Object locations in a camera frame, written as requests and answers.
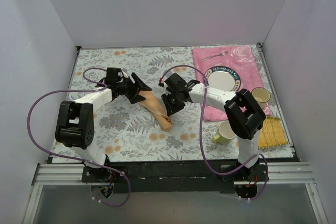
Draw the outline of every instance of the pink cloth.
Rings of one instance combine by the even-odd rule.
[[[204,60],[205,57],[217,55],[228,51],[225,56],[214,57]],[[253,52],[250,46],[230,46],[230,47],[207,47],[195,48],[193,50],[195,67],[205,73],[209,68],[214,66],[226,66],[234,69],[240,76],[242,84],[239,89],[252,91],[257,87],[264,87]],[[197,80],[203,82],[203,77],[196,72]],[[272,115],[267,105],[264,109],[266,115]],[[205,107],[204,121],[223,121],[227,120],[227,115],[213,107]]]

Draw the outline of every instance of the leaf pattern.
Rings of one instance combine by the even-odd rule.
[[[256,46],[252,45],[258,70],[265,88],[271,91],[261,57]],[[135,72],[153,89],[154,95],[163,105],[161,95],[164,90],[158,80],[162,73],[175,65],[194,65],[192,49],[195,47],[151,47],[151,48],[113,48],[82,49],[79,52],[73,72],[71,89],[93,89],[95,84],[88,83],[81,76],[89,67],[119,67],[127,69],[128,75]],[[186,81],[196,79],[193,70],[178,70]],[[87,76],[100,80],[105,73],[99,70],[89,71]],[[75,100],[84,93],[69,93],[68,100]],[[275,98],[269,102],[273,115],[279,116]],[[118,97],[95,113],[94,141],[113,162],[158,161],[158,160],[196,160],[202,159],[199,148],[199,104],[187,103],[185,109],[172,115],[174,126],[169,132],[163,132],[154,116],[138,104],[130,104],[126,97]],[[218,122],[203,123],[203,145],[208,159],[237,158],[237,140],[227,146],[212,143]],[[56,153],[77,156],[62,144],[55,146]],[[260,150],[266,157],[292,157],[289,145]],[[53,158],[54,163],[74,162],[71,159]]]

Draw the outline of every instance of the folded tan towel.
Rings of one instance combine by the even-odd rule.
[[[173,121],[167,116],[166,109],[161,106],[152,91],[140,91],[139,95],[146,98],[146,100],[139,102],[139,104],[155,116],[159,125],[164,131],[169,131],[173,126]]]

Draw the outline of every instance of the yellow cup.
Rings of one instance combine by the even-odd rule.
[[[212,142],[219,144],[228,144],[236,134],[231,129],[229,121],[223,121],[218,126],[216,135],[212,138]]]
[[[255,88],[252,90],[251,94],[262,109],[267,107],[267,102],[271,99],[271,94],[267,89]]]

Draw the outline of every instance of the white wall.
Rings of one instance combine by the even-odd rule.
[[[83,47],[263,42],[285,0],[51,0]]]
[[[42,94],[66,88],[76,48],[50,0],[0,0],[0,216],[21,223],[38,162],[46,155],[26,130],[31,104]],[[33,113],[33,130],[44,147],[53,140],[64,95],[47,99]]]
[[[336,223],[336,0],[286,0],[266,60],[299,156],[309,161]]]

